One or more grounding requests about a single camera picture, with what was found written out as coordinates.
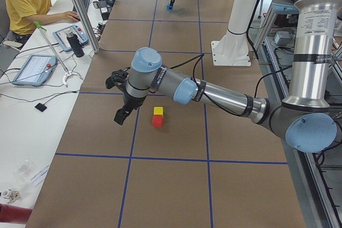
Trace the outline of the near teach pendant tablet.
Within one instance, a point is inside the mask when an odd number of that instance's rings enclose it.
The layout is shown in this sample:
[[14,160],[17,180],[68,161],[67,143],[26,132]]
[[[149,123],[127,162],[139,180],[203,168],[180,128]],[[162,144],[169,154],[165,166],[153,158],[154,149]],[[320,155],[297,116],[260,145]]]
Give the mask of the near teach pendant tablet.
[[56,64],[56,56],[31,54],[12,80],[12,84],[41,86],[51,76]]

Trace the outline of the yellow block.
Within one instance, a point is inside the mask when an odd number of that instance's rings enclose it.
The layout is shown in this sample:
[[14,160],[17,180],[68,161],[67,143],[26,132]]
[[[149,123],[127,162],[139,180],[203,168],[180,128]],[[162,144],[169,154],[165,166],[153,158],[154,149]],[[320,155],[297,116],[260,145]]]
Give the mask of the yellow block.
[[153,116],[164,117],[164,108],[161,106],[154,106],[153,108]]

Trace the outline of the green handled reacher grabber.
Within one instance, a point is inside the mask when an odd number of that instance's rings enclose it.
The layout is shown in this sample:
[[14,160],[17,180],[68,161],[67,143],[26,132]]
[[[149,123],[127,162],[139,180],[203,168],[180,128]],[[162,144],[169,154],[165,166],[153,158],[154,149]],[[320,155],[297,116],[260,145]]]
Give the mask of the green handled reacher grabber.
[[55,54],[58,62],[61,64],[63,70],[65,71],[65,74],[63,76],[63,84],[68,87],[67,85],[67,80],[69,77],[73,76],[73,75],[76,75],[78,76],[81,80],[83,80],[83,77],[81,76],[80,73],[78,72],[75,72],[75,71],[72,71],[72,70],[69,70],[65,64],[63,63],[62,59],[60,58],[59,54],[57,53],[57,51],[54,49],[54,47],[52,46],[51,42],[49,41],[49,39],[47,38],[46,36],[46,29],[43,28],[41,26],[41,24],[38,22],[38,21],[34,21],[33,24],[35,25],[35,27],[40,31],[41,35],[43,36],[43,38],[45,39],[45,41],[47,42],[47,44],[49,45],[50,49],[52,50],[52,52]]

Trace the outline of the person in yellow shirt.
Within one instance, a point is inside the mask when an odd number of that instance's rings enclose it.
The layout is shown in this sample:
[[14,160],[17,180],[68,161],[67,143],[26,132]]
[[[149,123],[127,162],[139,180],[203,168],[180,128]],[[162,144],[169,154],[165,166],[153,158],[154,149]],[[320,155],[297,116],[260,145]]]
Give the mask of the person in yellow shirt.
[[10,30],[17,35],[31,35],[36,26],[56,22],[78,22],[79,16],[75,11],[48,14],[52,7],[51,0],[5,0],[6,10],[10,18]]

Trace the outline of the silver aluminium post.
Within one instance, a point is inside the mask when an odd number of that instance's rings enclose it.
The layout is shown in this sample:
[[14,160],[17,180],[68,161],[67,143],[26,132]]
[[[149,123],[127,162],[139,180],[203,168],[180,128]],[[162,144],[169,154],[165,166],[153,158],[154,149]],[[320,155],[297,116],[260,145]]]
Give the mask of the silver aluminium post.
[[88,18],[88,13],[85,10],[85,7],[82,3],[82,0],[72,0],[72,2],[74,4],[74,6],[76,7],[76,11],[77,11],[78,15],[80,16],[80,20],[81,20],[81,23],[83,25],[83,28],[84,28],[86,34],[88,35],[88,40],[89,40],[89,43],[92,47],[93,52],[98,53],[99,44],[98,44],[98,41],[96,39],[96,35],[92,29],[91,22]]

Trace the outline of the black water bottle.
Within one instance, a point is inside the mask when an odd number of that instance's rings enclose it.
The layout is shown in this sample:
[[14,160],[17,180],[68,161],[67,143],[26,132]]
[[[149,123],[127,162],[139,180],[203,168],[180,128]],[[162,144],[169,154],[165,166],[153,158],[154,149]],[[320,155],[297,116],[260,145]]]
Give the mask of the black water bottle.
[[78,36],[76,34],[73,33],[73,31],[71,29],[67,30],[66,32],[66,38],[74,52],[74,54],[76,55],[76,57],[80,58],[84,56],[84,51],[83,51],[83,47],[78,39]]

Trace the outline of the red block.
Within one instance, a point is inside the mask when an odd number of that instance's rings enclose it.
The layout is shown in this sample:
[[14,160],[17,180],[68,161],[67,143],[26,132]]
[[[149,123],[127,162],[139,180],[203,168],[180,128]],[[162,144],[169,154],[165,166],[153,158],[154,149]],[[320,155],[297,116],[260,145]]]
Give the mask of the red block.
[[161,128],[163,125],[164,117],[162,115],[154,115],[152,118],[152,125],[155,128]]

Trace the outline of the red cylinder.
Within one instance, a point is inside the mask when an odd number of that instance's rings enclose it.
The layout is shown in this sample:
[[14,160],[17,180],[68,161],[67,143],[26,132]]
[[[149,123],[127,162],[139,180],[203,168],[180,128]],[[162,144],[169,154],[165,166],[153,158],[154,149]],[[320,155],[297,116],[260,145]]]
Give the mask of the red cylinder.
[[1,204],[1,223],[26,224],[32,209]]

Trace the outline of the teach pendant tablet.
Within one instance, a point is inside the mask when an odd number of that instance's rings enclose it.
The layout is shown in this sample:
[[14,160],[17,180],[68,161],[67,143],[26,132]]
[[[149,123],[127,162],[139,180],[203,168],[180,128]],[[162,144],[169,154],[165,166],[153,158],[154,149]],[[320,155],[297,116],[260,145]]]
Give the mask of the teach pendant tablet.
[[70,41],[72,37],[77,37],[78,41],[85,45],[89,42],[88,35],[78,25],[71,25],[52,33],[62,50],[65,52],[72,51]]
[[56,56],[31,54],[12,80],[12,84],[41,86],[51,76],[56,64]]

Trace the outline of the small black square pad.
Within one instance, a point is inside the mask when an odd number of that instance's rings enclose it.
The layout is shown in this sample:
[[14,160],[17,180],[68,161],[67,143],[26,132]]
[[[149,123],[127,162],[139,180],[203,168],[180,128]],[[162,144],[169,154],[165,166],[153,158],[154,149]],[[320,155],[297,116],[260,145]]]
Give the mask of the small black square pad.
[[47,109],[47,107],[42,103],[36,104],[35,108],[38,109],[40,112],[44,112]]

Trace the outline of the far teach pendant tablet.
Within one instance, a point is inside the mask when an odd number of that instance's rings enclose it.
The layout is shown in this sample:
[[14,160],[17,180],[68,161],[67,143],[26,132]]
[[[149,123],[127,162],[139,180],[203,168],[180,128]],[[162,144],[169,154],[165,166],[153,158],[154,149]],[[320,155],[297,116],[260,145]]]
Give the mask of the far teach pendant tablet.
[[65,52],[72,51],[70,41],[72,37],[77,37],[78,41],[85,45],[89,42],[88,35],[78,25],[71,25],[52,33],[62,50]]

